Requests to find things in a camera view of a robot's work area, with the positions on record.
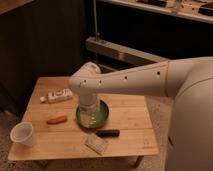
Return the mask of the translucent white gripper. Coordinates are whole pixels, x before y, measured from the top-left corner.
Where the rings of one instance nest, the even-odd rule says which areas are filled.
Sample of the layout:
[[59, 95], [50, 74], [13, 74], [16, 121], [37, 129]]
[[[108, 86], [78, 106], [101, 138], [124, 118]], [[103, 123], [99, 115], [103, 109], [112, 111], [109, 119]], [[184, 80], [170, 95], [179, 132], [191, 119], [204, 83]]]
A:
[[91, 124], [97, 124], [101, 121], [101, 109], [93, 112], [90, 114], [85, 110], [96, 110], [100, 104], [100, 100], [97, 94], [81, 94], [79, 96], [79, 107], [83, 108], [84, 110], [80, 111], [80, 122], [83, 126], [88, 126]]

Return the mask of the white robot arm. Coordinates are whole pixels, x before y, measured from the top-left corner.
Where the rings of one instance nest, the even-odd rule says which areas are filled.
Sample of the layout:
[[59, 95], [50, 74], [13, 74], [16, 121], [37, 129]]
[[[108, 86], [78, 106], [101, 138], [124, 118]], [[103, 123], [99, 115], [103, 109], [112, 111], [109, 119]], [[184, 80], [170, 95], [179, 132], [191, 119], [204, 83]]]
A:
[[85, 110], [96, 106], [99, 93], [172, 98], [165, 171], [213, 171], [213, 57], [111, 73], [88, 62], [70, 77], [69, 87]]

